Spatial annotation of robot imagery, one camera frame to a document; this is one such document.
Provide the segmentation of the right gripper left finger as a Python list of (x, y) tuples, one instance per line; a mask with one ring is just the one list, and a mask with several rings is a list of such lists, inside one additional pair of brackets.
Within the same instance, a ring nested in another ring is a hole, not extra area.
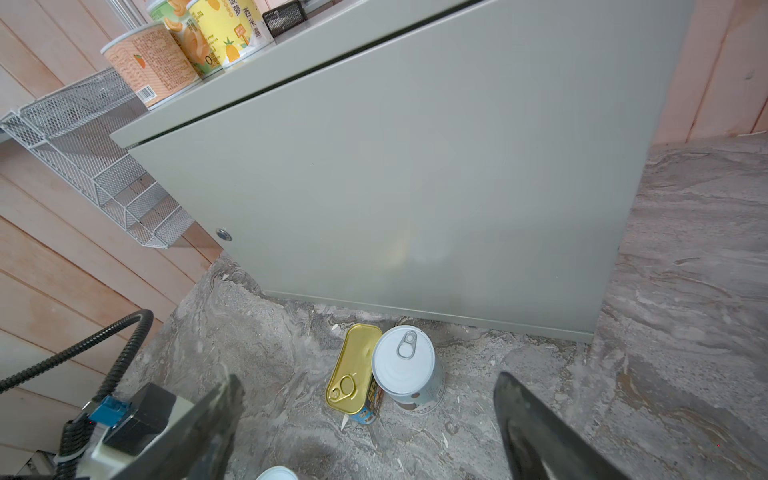
[(222, 479), (243, 413), (244, 388), (234, 374), (183, 414), (117, 479)]

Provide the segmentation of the orange label can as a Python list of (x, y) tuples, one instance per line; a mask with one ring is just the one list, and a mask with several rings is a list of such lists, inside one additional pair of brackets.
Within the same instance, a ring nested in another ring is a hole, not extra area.
[(162, 22), (122, 34), (100, 53), (148, 110), (202, 82)]

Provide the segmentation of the pink label can front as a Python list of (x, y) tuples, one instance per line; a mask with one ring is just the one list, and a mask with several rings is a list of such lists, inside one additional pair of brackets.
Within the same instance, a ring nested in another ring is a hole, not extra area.
[(285, 466), (274, 466), (264, 470), (257, 480), (299, 480), (299, 476)]

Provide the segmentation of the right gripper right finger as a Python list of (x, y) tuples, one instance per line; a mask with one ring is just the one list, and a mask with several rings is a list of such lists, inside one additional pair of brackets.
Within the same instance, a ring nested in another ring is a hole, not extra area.
[(499, 374), (493, 402), (512, 478), (627, 477), (512, 374)]

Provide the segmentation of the yellow label can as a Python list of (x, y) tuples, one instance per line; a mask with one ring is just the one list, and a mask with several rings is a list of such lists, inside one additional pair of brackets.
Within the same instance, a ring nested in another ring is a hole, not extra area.
[(170, 31), (191, 66), (201, 78), (219, 72), (222, 67), (184, 0), (152, 0), (146, 11), (152, 20), (162, 22)]

